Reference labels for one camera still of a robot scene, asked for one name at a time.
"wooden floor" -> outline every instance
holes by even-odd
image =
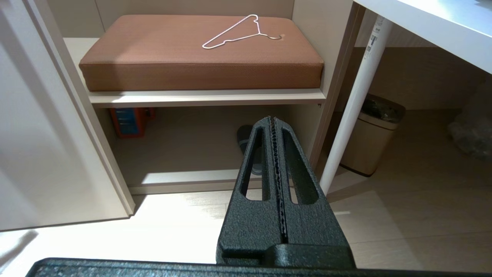
[[[409,111],[372,177],[337,172],[328,201],[359,268],[492,272],[492,164],[454,146],[456,114]]]
[[[455,115],[408,112],[371,178],[337,173],[328,200],[358,268],[492,273],[492,165],[453,145]],[[25,276],[46,257],[215,263],[230,196],[135,196],[130,219],[31,230],[1,277]],[[0,244],[25,232],[0,233]]]

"white cabinet door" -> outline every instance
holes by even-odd
[[[66,48],[53,50],[62,38],[49,16],[40,20],[42,6],[0,1],[0,230],[124,218],[134,208],[82,83],[70,78],[75,67],[61,62]]]

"gray slipper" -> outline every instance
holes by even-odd
[[[252,130],[253,130],[252,125],[242,125],[241,127],[239,127],[237,131],[238,144],[243,155],[246,151],[247,142],[249,141],[249,135],[251,135]],[[254,152],[253,167],[251,169],[251,173],[258,176],[261,176],[262,174],[261,146],[258,147]]]

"brown cushion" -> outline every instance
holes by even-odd
[[[290,19],[260,17],[255,36],[202,44],[242,16],[125,15],[80,61],[91,91],[317,88],[323,60]],[[254,18],[207,46],[257,32]]]

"wire hanger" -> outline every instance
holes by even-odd
[[[236,27],[237,25],[239,25],[241,22],[243,22],[244,20],[246,20],[246,19],[248,19],[248,18],[250,18],[250,17],[252,17],[252,16],[256,17],[256,19],[255,19],[255,20],[253,20],[253,22],[254,22],[254,23],[256,23],[256,27],[258,28],[258,33],[253,34],[253,35],[243,36],[243,37],[240,37],[240,38],[235,38],[235,39],[226,39],[226,40],[224,40],[221,44],[217,44],[217,45],[214,45],[214,46],[211,46],[211,47],[207,47],[207,46],[206,46],[207,44],[209,44],[210,42],[212,42],[214,39],[216,39],[216,38],[218,38],[219,36],[221,36],[221,35],[223,35],[223,34],[227,33],[228,31],[232,30],[234,27]],[[226,42],[234,42],[234,41],[238,41],[238,40],[241,40],[241,39],[245,39],[245,38],[249,38],[249,37],[253,37],[253,36],[257,36],[257,35],[263,35],[263,36],[266,36],[266,37],[267,37],[267,38],[269,38],[269,39],[281,39],[281,38],[282,38],[282,36],[281,36],[281,35],[278,35],[278,37],[271,37],[271,36],[268,36],[268,35],[266,35],[266,34],[261,33],[261,31],[260,31],[260,23],[258,23],[258,16],[257,16],[256,14],[250,14],[250,15],[248,15],[247,17],[245,17],[245,18],[241,19],[241,21],[239,21],[238,23],[236,23],[236,24],[232,25],[229,29],[227,29],[227,30],[225,30],[225,31],[221,32],[220,34],[216,35],[216,36],[215,36],[214,38],[212,38],[211,40],[209,40],[209,41],[205,42],[205,43],[202,45],[202,47],[203,47],[203,48],[205,48],[205,49],[214,49],[214,48],[217,48],[217,47],[219,47],[219,46],[224,45]]]

